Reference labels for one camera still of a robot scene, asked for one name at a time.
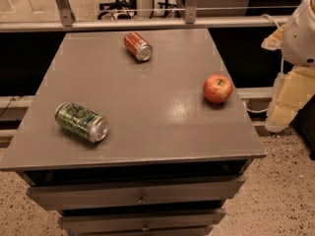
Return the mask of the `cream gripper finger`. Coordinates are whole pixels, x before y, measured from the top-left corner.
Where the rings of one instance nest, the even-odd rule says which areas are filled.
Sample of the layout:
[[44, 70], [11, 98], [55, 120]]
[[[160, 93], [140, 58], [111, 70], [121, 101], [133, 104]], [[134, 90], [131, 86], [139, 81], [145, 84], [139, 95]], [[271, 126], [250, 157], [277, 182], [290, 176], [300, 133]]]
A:
[[274, 133], [281, 132], [314, 94], [314, 67], [294, 66], [288, 74], [279, 73], [267, 111], [266, 129]]
[[263, 40], [261, 47], [271, 51], [281, 49], [283, 47], [283, 34], [284, 26], [281, 26]]

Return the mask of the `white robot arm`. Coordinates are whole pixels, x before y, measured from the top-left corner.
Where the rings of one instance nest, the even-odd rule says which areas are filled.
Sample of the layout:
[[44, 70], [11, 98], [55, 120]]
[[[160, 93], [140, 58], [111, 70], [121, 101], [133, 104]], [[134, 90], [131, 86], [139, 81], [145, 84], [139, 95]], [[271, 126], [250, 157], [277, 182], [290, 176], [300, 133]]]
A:
[[261, 47], [279, 50], [293, 65], [281, 68], [273, 86], [265, 127], [281, 132], [315, 94], [315, 0], [303, 0], [286, 23], [265, 38]]

